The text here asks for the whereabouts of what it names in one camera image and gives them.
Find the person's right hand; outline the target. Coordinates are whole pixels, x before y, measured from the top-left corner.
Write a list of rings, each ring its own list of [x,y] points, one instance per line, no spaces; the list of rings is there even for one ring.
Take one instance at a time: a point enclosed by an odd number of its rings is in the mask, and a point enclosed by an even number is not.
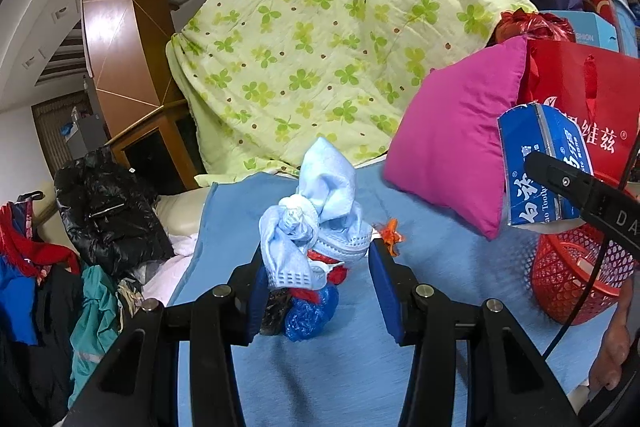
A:
[[[610,324],[606,329],[597,358],[589,372],[589,388],[598,392],[602,388],[614,389],[620,383],[622,365],[628,357],[631,340],[627,329],[628,309],[631,303],[632,278],[620,288],[620,298]]]

